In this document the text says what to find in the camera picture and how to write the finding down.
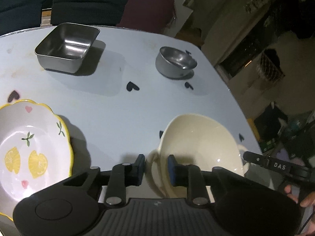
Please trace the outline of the right hand of person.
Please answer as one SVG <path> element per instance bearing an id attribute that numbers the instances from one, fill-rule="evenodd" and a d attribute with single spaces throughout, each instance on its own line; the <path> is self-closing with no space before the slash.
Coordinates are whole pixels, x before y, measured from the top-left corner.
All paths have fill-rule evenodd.
<path id="1" fill-rule="evenodd" d="M 305 208 L 309 212 L 307 220 L 303 223 L 303 230 L 297 235 L 314 235 L 314 192 L 308 194 L 302 201 L 298 200 L 298 195 L 295 195 L 296 190 L 292 191 L 292 185 L 284 187 L 284 192 L 288 198 L 299 204 L 300 207 Z"/>

